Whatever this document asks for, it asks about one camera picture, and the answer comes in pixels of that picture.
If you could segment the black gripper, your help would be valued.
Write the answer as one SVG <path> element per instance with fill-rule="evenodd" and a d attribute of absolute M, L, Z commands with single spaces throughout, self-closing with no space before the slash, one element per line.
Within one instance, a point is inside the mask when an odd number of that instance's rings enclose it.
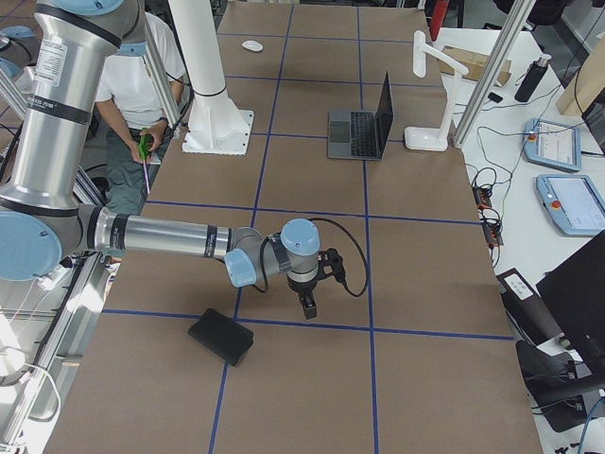
<path fill-rule="evenodd" d="M 317 283 L 326 278 L 326 272 L 320 269 L 299 273 L 288 271 L 286 273 L 288 286 L 299 294 L 302 312 L 307 320 L 317 317 L 317 305 L 313 297 L 313 290 Z"/>

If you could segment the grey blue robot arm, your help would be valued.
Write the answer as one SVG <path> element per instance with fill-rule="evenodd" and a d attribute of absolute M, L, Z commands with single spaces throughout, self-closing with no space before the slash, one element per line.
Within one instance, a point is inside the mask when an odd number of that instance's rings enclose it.
<path fill-rule="evenodd" d="M 1 189 L 1 275 L 27 281 L 52 271 L 78 251 L 121 256 L 129 250 L 185 253 L 221 260 L 232 283 L 244 287 L 284 273 L 307 318 L 317 314 L 319 232 L 306 219 L 262 237 L 229 229 L 144 218 L 147 189 L 163 160 L 171 129 L 145 63 L 159 53 L 168 96 L 182 97 L 188 66 L 201 69 L 194 125 L 185 147 L 234 153 L 251 129 L 251 113 L 229 98 L 210 7 L 174 7 L 178 25 L 199 17 L 200 57 L 178 44 L 172 29 L 140 1 L 41 1 L 43 29 L 34 85 L 11 179 Z M 93 112 L 109 126 L 108 201 L 75 200 L 77 166 Z"/>

